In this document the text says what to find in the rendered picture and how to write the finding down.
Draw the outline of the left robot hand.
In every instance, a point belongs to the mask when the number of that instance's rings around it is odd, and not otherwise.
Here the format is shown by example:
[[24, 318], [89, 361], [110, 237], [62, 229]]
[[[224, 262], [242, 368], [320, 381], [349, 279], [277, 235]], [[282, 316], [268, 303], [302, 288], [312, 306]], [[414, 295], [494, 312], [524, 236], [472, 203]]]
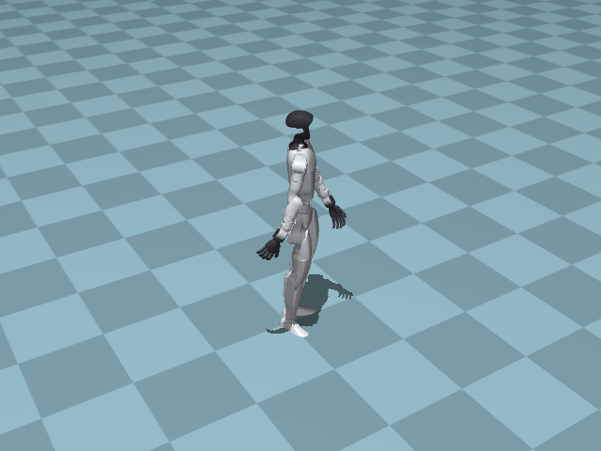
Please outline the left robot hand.
[[[345, 218], [347, 218], [347, 215], [342, 209], [339, 208], [339, 206], [334, 205], [335, 201], [331, 194], [329, 195], [329, 198], [330, 198], [331, 204], [325, 205], [325, 206], [326, 206], [326, 208], [329, 208], [329, 214], [330, 214], [330, 217], [333, 222], [332, 229], [335, 228], [335, 221], [336, 221], [336, 225], [337, 225], [336, 229], [339, 227], [339, 222], [340, 222], [340, 228], [342, 228], [342, 226], [344, 226], [346, 224]], [[334, 220], [334, 218], [335, 218], [335, 220]], [[343, 221], [343, 223], [342, 223], [342, 221]]]

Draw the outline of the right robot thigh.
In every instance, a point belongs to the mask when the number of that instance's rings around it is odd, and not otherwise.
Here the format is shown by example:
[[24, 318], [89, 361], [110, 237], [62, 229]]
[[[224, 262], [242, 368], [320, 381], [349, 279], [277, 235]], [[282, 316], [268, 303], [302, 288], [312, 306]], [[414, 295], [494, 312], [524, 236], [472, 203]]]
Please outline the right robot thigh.
[[292, 230], [287, 235], [288, 242], [294, 244], [292, 253], [292, 270], [286, 275], [293, 276], [293, 282], [297, 288], [301, 284], [311, 266], [312, 243], [308, 229], [303, 227], [302, 221], [295, 221]]

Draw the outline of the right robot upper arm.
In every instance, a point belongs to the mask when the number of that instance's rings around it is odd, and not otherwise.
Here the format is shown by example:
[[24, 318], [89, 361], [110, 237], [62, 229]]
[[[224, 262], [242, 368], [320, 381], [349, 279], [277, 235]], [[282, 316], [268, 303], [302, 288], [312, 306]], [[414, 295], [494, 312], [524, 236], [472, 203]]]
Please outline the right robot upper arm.
[[301, 155], [296, 155], [295, 159], [292, 161], [290, 168], [291, 177], [287, 196], [288, 204], [293, 198], [298, 198], [300, 199], [302, 205], [302, 198], [298, 195], [298, 193], [302, 188], [303, 179], [307, 171], [307, 165], [308, 163], [306, 162], [306, 157]]

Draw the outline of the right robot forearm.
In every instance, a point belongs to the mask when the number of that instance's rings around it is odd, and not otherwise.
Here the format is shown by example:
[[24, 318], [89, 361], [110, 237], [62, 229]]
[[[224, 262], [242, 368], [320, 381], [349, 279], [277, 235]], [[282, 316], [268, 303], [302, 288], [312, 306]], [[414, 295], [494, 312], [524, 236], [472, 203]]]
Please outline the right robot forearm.
[[283, 240], [287, 233], [289, 233], [292, 228], [293, 228], [293, 224], [294, 224], [294, 220], [295, 217], [298, 215], [298, 210], [301, 208], [301, 200], [298, 198], [293, 198], [289, 204], [287, 205], [286, 209], [284, 210], [284, 218], [283, 221], [281, 222], [279, 228], [280, 231], [278, 233], [278, 235], [276, 236], [278, 239]]

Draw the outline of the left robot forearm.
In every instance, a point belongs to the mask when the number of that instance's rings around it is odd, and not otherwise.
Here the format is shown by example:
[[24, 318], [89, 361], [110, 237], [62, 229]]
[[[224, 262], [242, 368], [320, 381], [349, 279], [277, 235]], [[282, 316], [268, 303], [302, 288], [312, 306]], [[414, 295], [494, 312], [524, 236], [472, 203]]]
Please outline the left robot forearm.
[[331, 201], [329, 198], [330, 192], [326, 188], [326, 186], [323, 182], [323, 179], [320, 176], [320, 173], [319, 173], [319, 178], [315, 180], [315, 189], [316, 189], [318, 197], [322, 199], [322, 201], [325, 205], [331, 204]]

